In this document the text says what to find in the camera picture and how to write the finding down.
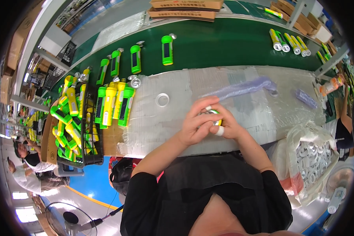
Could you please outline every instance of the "blue floor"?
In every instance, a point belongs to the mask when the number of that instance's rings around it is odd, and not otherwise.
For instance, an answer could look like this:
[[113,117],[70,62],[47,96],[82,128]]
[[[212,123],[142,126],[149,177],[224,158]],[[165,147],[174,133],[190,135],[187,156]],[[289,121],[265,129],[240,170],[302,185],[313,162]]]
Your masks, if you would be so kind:
[[109,159],[104,157],[102,165],[88,165],[84,167],[84,176],[71,177],[70,187],[97,201],[112,205],[122,206],[119,194],[109,184]]

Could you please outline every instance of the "black shirt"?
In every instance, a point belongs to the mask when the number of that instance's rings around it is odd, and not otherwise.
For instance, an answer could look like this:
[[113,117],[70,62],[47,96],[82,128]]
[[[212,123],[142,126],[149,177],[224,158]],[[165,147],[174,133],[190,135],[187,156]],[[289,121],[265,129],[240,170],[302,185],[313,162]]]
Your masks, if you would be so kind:
[[[286,230],[292,222],[288,197],[273,171],[264,171],[261,175],[268,208],[268,232]],[[188,221],[187,225],[194,224],[212,193],[217,193],[227,203],[247,233],[260,233],[259,211],[254,190],[243,188],[237,183],[224,183],[203,190],[182,189],[182,202],[189,203],[189,216],[185,219]],[[155,176],[145,172],[137,173],[129,182],[121,233],[126,231],[129,236],[156,235],[161,207],[166,202],[171,202],[166,178],[162,176],[157,183]]]
[[33,153],[33,154],[28,154],[25,158],[24,158],[28,163],[29,165],[31,166],[36,166],[38,165],[38,163],[40,163],[41,161],[39,160],[39,155],[38,153]]

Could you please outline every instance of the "bag of parts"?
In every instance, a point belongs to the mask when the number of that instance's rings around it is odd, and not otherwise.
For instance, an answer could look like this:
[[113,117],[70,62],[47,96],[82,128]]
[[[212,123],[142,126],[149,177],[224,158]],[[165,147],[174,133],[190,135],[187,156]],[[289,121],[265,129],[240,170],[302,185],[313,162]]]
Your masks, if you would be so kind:
[[122,158],[111,169],[110,181],[113,188],[120,194],[126,196],[129,181],[133,170],[133,158]]
[[329,131],[312,122],[294,126],[266,153],[292,209],[309,205],[321,194],[339,158]]

